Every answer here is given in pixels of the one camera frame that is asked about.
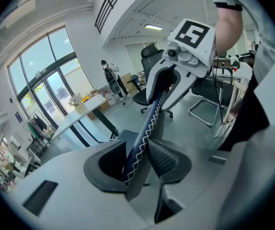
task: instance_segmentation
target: black metal railing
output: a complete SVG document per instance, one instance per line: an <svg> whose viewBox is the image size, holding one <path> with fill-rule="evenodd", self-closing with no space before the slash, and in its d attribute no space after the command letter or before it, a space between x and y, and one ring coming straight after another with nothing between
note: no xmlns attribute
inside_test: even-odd
<svg viewBox="0 0 275 230"><path fill-rule="evenodd" d="M103 29L103 25L105 21L107 20L111 10L114 8L115 4L117 3L118 0L104 0L103 5L101 6L95 26L97 27L97 30L99 31L99 34L101 33Z"/></svg>

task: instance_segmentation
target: person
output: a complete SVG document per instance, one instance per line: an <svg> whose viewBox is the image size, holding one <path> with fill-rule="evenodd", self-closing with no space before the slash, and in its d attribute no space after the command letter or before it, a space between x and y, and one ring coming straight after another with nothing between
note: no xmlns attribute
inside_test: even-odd
<svg viewBox="0 0 275 230"><path fill-rule="evenodd" d="M107 64L107 62L105 60L101 60L101 65L103 67L103 73L105 75L106 80L108 81L105 71L108 70L112 74L114 80L116 80L118 82L119 87L121 87L121 89L124 91L126 97L129 98L130 94L128 93L126 87L124 86L123 81L121 80L120 76L118 75L119 68L114 66L114 64ZM125 99L121 92L119 92L118 95L119 95L120 101L123 101Z"/></svg>
<svg viewBox="0 0 275 230"><path fill-rule="evenodd" d="M242 9L251 16L260 32L261 44L255 55L252 78L249 82L233 129L219 147L230 151L233 145L248 140L254 133L269 126L267 116L254 94L275 63L275 26L257 0L213 0L219 20L215 27L216 52L221 54L232 48L243 30Z"/></svg>

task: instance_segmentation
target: ceiling light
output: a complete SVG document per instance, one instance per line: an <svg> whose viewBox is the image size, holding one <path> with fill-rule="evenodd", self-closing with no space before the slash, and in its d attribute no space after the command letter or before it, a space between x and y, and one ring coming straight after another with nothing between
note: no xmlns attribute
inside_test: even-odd
<svg viewBox="0 0 275 230"><path fill-rule="evenodd" d="M149 28L149 29L155 29L155 30L162 30L162 27L158 27L158 26L154 26L154 25L145 25L145 28Z"/></svg>

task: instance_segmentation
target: glass door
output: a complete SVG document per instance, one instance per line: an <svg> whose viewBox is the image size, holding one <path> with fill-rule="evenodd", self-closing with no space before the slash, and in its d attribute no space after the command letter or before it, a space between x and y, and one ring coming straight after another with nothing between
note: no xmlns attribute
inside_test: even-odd
<svg viewBox="0 0 275 230"><path fill-rule="evenodd" d="M47 111L49 116L55 121L57 125L60 125L64 120L64 115L57 108L52 98L49 96L47 89L43 83L33 88L39 102L42 104L44 109Z"/></svg>
<svg viewBox="0 0 275 230"><path fill-rule="evenodd" d="M64 82L62 81L58 72L53 73L50 77L47 78L49 86L53 94L57 97L60 105L66 110L67 113L75 110L73 106L69 105L69 99L71 98L67 88L65 87Z"/></svg>

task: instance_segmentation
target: yellow object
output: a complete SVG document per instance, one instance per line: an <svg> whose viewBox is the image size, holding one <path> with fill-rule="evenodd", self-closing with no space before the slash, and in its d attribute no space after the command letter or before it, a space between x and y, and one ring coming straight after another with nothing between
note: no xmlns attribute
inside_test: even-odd
<svg viewBox="0 0 275 230"><path fill-rule="evenodd" d="M82 101L82 103L84 103L89 99L90 99L90 97L87 95L87 96L84 96L81 101Z"/></svg>

